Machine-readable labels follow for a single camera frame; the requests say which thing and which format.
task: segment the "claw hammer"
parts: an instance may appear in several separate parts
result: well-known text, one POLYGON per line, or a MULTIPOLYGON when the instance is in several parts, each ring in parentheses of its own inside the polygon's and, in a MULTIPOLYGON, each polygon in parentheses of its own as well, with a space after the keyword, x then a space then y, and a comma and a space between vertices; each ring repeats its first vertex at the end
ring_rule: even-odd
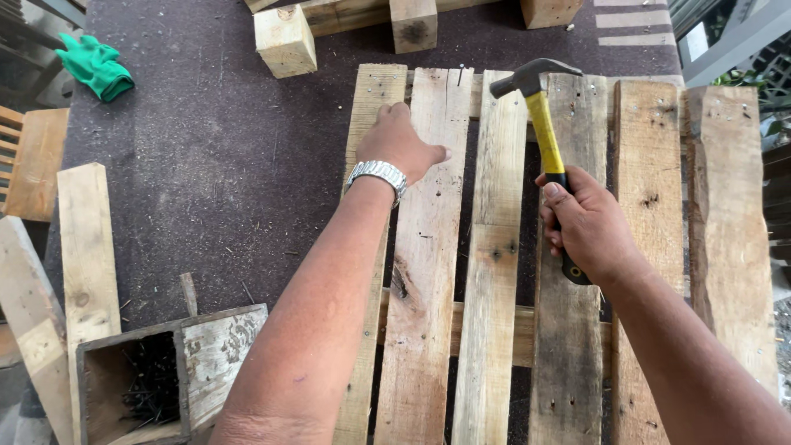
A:
MULTIPOLYGON (((536 137, 539 140, 541 163, 543 171, 547 174, 547 180, 556 182, 569 193, 573 193, 569 189, 569 184, 566 180, 566 169, 563 167, 563 160, 560 158, 560 151, 558 150, 558 141, 554 137, 547 92, 541 89, 539 76, 541 73, 547 72, 582 76, 581 70, 557 60, 536 59, 522 65, 507 78, 493 82, 489 87, 489 91, 495 99, 499 99, 517 89, 521 91, 524 100, 528 104, 528 111, 533 120, 533 128, 536 130, 536 137)), ((560 230, 560 222, 555 224, 555 229, 560 230)), ((592 284, 588 280, 588 276, 569 257, 566 249, 562 250, 562 256, 562 270, 566 278, 575 284, 585 286, 592 284)))

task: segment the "green glove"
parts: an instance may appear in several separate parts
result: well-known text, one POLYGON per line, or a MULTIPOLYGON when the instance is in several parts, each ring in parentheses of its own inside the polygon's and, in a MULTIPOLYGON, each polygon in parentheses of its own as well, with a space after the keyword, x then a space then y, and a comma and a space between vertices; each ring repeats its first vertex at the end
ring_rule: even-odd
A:
POLYGON ((94 93, 105 102, 134 86, 129 71, 116 62, 118 52, 96 37, 82 36, 80 43, 68 34, 60 33, 68 51, 56 49, 63 60, 63 66, 78 81, 91 87, 94 93))

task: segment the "fingernail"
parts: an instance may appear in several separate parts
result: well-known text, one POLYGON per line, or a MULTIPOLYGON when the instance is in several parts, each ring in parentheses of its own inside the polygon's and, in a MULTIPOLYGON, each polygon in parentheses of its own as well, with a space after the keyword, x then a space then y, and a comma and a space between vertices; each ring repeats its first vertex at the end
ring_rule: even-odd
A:
POLYGON ((547 185, 544 185, 544 195, 547 198, 551 198, 558 194, 558 186, 554 182, 550 182, 547 185))

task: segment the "skin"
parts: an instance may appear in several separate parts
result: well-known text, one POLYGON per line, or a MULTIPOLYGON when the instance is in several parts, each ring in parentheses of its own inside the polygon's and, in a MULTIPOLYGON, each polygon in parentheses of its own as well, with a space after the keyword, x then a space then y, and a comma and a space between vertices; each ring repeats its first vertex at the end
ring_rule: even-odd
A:
MULTIPOLYGON (((449 157, 418 138, 403 103, 382 107, 357 154, 393 164, 409 185, 449 157)), ((536 180, 545 236, 618 311, 671 443, 788 443, 791 416, 643 257, 615 197, 584 170, 566 172, 573 195, 536 180), (551 228, 558 219, 562 231, 551 228)), ((381 179, 354 182, 252 345, 211 445, 332 441, 393 199, 381 179)))

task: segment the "silver metal watch band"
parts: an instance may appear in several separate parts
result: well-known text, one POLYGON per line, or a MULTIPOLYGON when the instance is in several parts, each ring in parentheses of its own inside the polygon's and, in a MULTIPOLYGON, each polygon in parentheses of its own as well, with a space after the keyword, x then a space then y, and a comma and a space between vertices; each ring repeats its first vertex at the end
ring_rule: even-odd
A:
POLYGON ((344 192, 349 191, 349 187, 355 179, 364 175, 375 176, 387 181, 395 190, 395 201, 393 201, 392 208, 398 206, 401 196, 407 191, 407 176, 401 173, 401 170, 384 161, 358 162, 352 169, 349 180, 346 181, 344 192))

